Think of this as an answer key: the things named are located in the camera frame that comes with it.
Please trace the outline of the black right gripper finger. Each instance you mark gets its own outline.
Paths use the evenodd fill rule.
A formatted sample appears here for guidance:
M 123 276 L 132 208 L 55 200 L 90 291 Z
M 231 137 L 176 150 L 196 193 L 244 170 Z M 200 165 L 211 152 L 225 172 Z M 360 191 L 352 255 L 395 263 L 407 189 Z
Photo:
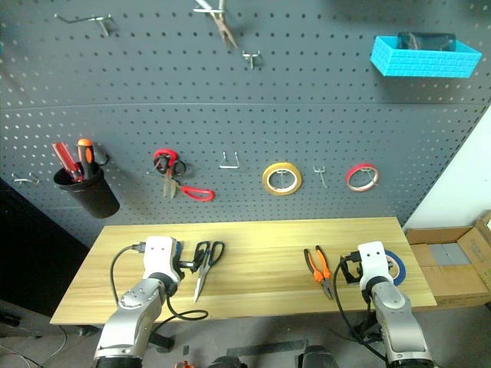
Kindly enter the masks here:
M 340 266 L 341 272 L 346 280 L 347 284 L 356 284 L 358 282 L 358 278 L 355 277 L 350 271 L 348 267 L 348 263 L 352 262 L 351 258 L 340 258 Z

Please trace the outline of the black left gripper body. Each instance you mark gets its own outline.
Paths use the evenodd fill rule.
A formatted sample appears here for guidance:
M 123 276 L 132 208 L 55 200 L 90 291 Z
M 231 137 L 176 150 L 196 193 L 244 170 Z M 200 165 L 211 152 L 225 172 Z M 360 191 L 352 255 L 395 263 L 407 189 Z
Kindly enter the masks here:
M 181 255 L 182 244 L 175 238 L 172 239 L 172 251 L 171 251 L 171 276 L 173 282 L 181 282 L 185 278 L 184 272 L 181 270 Z

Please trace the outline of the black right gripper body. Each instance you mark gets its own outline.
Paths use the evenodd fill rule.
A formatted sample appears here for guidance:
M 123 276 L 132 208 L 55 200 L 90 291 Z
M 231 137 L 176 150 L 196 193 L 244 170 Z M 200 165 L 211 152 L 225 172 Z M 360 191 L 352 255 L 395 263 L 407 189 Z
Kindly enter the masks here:
M 359 251 L 353 251 L 347 256 L 347 260 L 356 264 L 356 272 L 358 277 L 361 276 L 361 255 Z

